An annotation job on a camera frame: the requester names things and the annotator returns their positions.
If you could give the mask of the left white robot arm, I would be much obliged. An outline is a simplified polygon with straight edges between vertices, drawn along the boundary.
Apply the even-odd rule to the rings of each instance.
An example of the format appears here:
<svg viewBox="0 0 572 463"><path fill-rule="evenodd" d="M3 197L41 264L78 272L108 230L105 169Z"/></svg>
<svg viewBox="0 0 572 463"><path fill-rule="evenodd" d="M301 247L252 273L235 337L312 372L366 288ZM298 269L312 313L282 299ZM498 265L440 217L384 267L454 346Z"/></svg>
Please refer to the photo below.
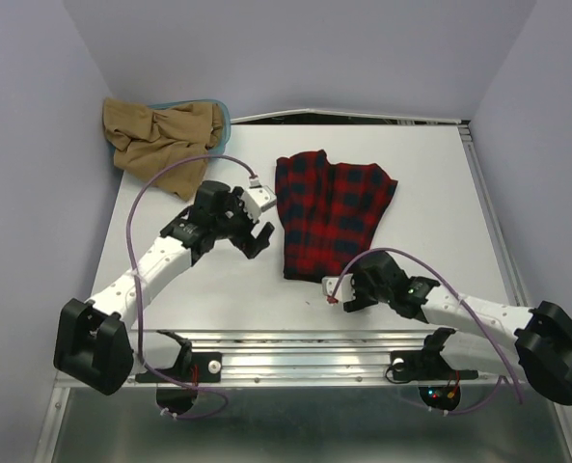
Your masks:
<svg viewBox="0 0 572 463"><path fill-rule="evenodd" d="M272 190L252 179L248 188L205 180L194 202L172 219L116 281L86 301L70 299L61 309L53 365L104 395L127 378L150 373L180 385L190 372L192 343L173 331L144 333L144 311L174 279L190 270L219 240L247 259L269 245L274 231L260 216L275 206Z"/></svg>

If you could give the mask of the red plaid skirt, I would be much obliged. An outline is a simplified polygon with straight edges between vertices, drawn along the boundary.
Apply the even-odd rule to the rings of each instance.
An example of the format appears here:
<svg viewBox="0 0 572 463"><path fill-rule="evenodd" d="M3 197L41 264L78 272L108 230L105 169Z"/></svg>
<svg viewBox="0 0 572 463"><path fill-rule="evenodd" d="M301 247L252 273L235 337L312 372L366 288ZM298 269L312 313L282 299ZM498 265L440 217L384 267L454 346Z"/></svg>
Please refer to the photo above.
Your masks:
<svg viewBox="0 0 572 463"><path fill-rule="evenodd" d="M370 248L398 181L379 165L333 164L324 150L280 157L277 211L284 229L283 275L319 283Z"/></svg>

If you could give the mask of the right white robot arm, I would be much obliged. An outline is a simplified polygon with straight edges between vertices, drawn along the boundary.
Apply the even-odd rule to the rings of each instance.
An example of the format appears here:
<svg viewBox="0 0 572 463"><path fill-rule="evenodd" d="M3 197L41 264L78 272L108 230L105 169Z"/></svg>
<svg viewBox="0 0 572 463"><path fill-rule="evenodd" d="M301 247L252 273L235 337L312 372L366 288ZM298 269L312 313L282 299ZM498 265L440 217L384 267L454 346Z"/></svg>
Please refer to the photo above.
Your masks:
<svg viewBox="0 0 572 463"><path fill-rule="evenodd" d="M435 326L422 347L395 351L386 373L397 384L430 386L483 373L524 384L560 405L572 405L572 318L555 303L510 306L466 295L435 270L409 276L387 248L351 260L335 280L323 284L327 297L347 312L385 304L399 316Z"/></svg>

